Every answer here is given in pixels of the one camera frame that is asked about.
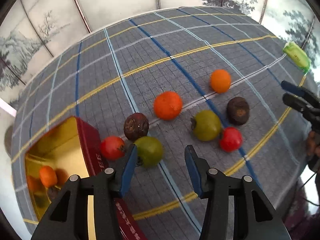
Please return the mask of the person right hand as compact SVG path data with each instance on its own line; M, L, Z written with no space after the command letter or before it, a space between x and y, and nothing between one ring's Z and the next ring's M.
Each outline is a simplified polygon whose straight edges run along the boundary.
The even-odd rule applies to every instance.
M315 132L310 131L307 141L306 141L306 148L307 148L307 155L316 155L320 157L320 148L315 142Z

